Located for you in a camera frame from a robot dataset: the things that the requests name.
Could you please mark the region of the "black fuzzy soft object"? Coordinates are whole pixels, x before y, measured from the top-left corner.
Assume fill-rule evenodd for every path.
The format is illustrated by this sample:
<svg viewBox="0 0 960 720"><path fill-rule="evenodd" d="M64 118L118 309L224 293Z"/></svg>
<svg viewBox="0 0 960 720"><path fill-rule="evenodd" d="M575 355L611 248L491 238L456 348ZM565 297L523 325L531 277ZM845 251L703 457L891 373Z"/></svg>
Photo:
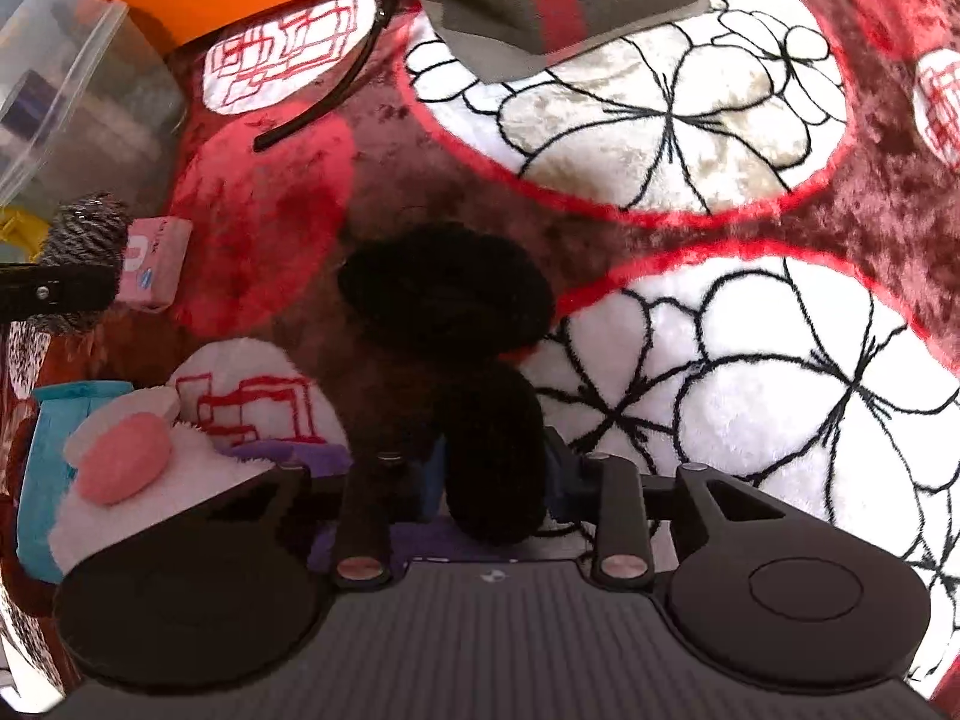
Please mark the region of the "black fuzzy soft object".
<svg viewBox="0 0 960 720"><path fill-rule="evenodd" d="M360 245L337 284L373 340L439 376L431 406L454 525L485 548L534 535L550 486L544 413L508 358L550 330L542 271L509 239L430 224Z"/></svg>

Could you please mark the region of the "yellow box latch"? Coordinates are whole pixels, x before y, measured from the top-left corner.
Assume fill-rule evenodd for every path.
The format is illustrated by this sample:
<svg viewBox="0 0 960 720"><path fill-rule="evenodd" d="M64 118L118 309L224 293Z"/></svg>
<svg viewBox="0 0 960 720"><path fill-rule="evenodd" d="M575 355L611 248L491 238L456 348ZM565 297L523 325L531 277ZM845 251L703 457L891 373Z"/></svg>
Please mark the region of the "yellow box latch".
<svg viewBox="0 0 960 720"><path fill-rule="evenodd" d="M3 206L2 242L18 250L26 262L34 262L43 252L49 223L16 206Z"/></svg>

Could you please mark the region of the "pink tissue pack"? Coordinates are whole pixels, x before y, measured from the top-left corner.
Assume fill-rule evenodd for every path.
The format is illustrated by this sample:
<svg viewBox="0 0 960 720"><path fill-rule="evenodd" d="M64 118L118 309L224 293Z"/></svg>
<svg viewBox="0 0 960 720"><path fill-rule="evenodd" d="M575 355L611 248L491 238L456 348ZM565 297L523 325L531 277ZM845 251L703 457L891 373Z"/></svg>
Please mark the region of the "pink tissue pack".
<svg viewBox="0 0 960 720"><path fill-rule="evenodd" d="M176 299L192 223L176 216L139 218L128 227L117 302L163 312Z"/></svg>

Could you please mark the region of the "teal packet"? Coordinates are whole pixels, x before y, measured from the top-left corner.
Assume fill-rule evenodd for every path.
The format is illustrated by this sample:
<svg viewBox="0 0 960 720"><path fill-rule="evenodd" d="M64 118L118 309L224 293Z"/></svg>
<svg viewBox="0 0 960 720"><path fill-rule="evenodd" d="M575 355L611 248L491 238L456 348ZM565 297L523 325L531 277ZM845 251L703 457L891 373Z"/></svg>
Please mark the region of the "teal packet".
<svg viewBox="0 0 960 720"><path fill-rule="evenodd" d="M52 585L64 577L53 561L47 539L60 500L75 476L75 470L65 461L65 442L93 411L132 390L132 385L123 380L80 380L37 387L32 392L39 415L29 444L16 516L16 555L29 577Z"/></svg>

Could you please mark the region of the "clear plastic storage box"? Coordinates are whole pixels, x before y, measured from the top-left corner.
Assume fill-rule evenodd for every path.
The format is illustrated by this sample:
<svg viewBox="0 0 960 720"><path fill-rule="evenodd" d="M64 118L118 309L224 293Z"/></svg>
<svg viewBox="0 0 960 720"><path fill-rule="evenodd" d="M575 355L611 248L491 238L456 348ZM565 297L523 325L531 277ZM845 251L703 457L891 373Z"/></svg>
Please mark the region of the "clear plastic storage box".
<svg viewBox="0 0 960 720"><path fill-rule="evenodd" d="M23 0L2 28L2 203L167 205L184 93L119 0Z"/></svg>

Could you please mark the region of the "white pink plush toy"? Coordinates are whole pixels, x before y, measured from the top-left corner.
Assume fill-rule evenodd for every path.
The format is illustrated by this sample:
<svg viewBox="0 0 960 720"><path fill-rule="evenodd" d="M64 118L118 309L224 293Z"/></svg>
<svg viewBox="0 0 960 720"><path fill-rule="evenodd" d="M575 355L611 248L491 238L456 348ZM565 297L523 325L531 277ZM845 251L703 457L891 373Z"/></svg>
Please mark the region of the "white pink plush toy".
<svg viewBox="0 0 960 720"><path fill-rule="evenodd" d="M164 385L94 410L64 459L75 476L47 535L60 574L275 466L306 466L316 478L352 466L319 385L255 338L206 344Z"/></svg>

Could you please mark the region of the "red patterned plush blanket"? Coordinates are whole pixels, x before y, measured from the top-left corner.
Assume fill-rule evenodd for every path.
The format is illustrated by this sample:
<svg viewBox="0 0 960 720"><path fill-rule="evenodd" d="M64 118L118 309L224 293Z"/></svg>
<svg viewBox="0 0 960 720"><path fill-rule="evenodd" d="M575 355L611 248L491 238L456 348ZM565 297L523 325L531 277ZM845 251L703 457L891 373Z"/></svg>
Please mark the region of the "red patterned plush blanket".
<svg viewBox="0 0 960 720"><path fill-rule="evenodd" d="M50 717L957 713L958 0L709 0L500 83L420 0L296 0L166 66L176 299L54 338L26 398L3 351L3 582L64 677ZM337 273L448 223L550 283L508 361L575 454L635 463L647 589L590 580L592 525L485 548L446 493L391 528L391 582L334 582L353 466L439 442L438 374ZM32 392L164 385L233 338L319 385L350 470L275 466L29 577Z"/></svg>

